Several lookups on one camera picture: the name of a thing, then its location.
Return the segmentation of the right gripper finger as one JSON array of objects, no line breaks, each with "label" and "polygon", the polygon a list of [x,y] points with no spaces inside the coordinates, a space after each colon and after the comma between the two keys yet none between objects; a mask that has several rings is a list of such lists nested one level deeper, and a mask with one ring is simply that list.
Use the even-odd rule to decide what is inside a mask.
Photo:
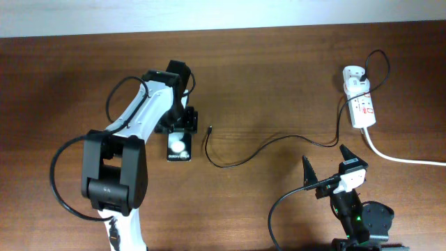
[{"label": "right gripper finger", "polygon": [[306,188],[315,188],[318,185],[318,179],[309,159],[305,155],[302,156],[302,164],[304,171],[304,186]]},{"label": "right gripper finger", "polygon": [[368,167],[368,164],[361,159],[360,157],[358,157],[357,155],[355,155],[352,151],[350,151],[344,144],[342,144],[339,147],[341,154],[344,158],[344,161],[342,162],[342,164],[344,166],[363,166],[363,167]]}]

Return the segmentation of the black Galaxy smartphone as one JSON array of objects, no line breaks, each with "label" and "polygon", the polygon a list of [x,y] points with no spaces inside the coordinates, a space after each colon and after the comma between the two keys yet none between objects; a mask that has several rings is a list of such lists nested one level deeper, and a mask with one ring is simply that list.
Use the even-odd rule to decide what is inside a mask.
[{"label": "black Galaxy smartphone", "polygon": [[187,132],[173,132],[168,135],[167,160],[189,162],[192,159],[192,135]]}]

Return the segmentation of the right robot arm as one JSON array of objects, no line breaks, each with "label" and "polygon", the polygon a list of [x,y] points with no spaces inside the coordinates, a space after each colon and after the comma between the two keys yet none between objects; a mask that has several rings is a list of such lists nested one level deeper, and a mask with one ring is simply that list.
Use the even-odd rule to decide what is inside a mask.
[{"label": "right robot arm", "polygon": [[381,250],[389,240],[394,211],[377,201],[360,201],[356,189],[366,181],[368,164],[346,146],[340,146],[344,161],[331,177],[318,180],[309,159],[302,156],[304,189],[315,190],[317,199],[330,198],[330,208],[340,221],[346,238],[332,240],[333,250]]}]

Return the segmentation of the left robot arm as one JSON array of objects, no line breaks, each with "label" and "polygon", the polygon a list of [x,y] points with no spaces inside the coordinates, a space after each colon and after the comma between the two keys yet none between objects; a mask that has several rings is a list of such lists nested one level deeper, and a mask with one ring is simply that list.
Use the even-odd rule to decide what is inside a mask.
[{"label": "left robot arm", "polygon": [[192,159],[198,113],[189,106],[194,79],[189,66],[170,61],[163,71],[137,77],[139,90],[123,113],[84,141],[82,195],[104,221],[111,250],[147,250],[139,208],[148,189],[146,144],[152,134],[167,136],[169,162]]}]

